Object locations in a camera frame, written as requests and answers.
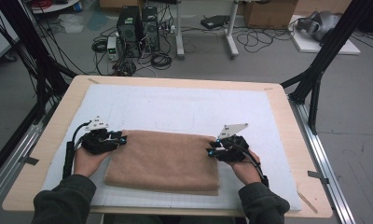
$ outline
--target wooden table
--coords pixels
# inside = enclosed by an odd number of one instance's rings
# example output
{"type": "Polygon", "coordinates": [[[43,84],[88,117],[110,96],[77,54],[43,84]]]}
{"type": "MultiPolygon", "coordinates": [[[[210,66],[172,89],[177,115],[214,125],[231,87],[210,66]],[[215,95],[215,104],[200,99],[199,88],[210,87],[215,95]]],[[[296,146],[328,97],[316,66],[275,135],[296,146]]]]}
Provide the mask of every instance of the wooden table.
{"type": "MultiPolygon", "coordinates": [[[[272,113],[283,142],[283,148],[291,167],[293,177],[296,180],[297,192],[302,202],[302,211],[297,213],[288,212],[286,216],[332,216],[332,209],[320,179],[308,176],[308,171],[316,172],[316,169],[281,85],[209,80],[97,76],[78,76],[74,78],[31,154],[31,157],[38,159],[39,163],[37,165],[24,165],[20,175],[3,202],[3,208],[5,210],[34,211],[33,198],[41,190],[52,158],[58,150],[75,113],[79,109],[88,87],[94,84],[264,91],[269,98],[272,113]]],[[[184,216],[244,216],[241,210],[128,208],[109,206],[92,206],[91,212],[184,216]]]]}

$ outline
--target computer tower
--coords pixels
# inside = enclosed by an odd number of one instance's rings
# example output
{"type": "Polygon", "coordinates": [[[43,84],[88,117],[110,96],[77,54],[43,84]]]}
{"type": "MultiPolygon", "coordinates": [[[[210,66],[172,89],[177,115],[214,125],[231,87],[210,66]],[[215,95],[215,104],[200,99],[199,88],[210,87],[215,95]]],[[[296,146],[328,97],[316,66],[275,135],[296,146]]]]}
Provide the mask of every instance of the computer tower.
{"type": "Polygon", "coordinates": [[[145,49],[159,50],[158,12],[156,7],[143,7],[142,22],[145,36],[145,49]]]}
{"type": "Polygon", "coordinates": [[[125,6],[119,13],[117,32],[127,58],[140,57],[140,41],[143,39],[143,24],[138,6],[125,6]]]}

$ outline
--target brown towel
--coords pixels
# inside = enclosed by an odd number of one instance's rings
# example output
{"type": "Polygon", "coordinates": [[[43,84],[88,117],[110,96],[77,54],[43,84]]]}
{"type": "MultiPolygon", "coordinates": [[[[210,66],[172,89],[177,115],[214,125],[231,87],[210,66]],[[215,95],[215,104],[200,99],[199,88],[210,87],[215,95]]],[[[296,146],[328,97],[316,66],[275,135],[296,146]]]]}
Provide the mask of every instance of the brown towel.
{"type": "Polygon", "coordinates": [[[123,131],[128,143],[112,152],[105,184],[131,189],[218,195],[216,160],[205,148],[211,136],[123,131]]]}

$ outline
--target black glove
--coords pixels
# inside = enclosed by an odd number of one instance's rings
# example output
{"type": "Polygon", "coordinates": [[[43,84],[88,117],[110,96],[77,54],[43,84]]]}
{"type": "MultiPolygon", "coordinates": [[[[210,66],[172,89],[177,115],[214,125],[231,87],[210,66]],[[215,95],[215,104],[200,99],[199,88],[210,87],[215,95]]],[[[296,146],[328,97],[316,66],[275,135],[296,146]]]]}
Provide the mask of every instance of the black glove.
{"type": "Polygon", "coordinates": [[[117,149],[126,144],[127,136],[122,132],[108,132],[106,129],[93,130],[81,137],[81,146],[93,155],[117,149]]]}

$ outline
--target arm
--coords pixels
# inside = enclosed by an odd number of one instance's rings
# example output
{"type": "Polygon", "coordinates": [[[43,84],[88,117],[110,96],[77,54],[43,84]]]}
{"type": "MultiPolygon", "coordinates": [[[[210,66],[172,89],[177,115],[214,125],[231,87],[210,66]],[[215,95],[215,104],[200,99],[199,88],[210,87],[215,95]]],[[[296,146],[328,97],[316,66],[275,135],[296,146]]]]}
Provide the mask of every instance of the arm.
{"type": "MultiPolygon", "coordinates": [[[[260,162],[254,152],[251,154],[260,162]]],[[[245,184],[245,187],[239,190],[239,196],[250,224],[284,223],[284,214],[289,210],[288,201],[271,192],[261,183],[254,165],[248,161],[228,162],[228,164],[241,182],[245,184]]]]}
{"type": "Polygon", "coordinates": [[[96,186],[89,176],[99,168],[109,153],[92,155],[81,147],[76,151],[74,174],[53,190],[43,190],[34,199],[32,223],[85,223],[96,186]]]}

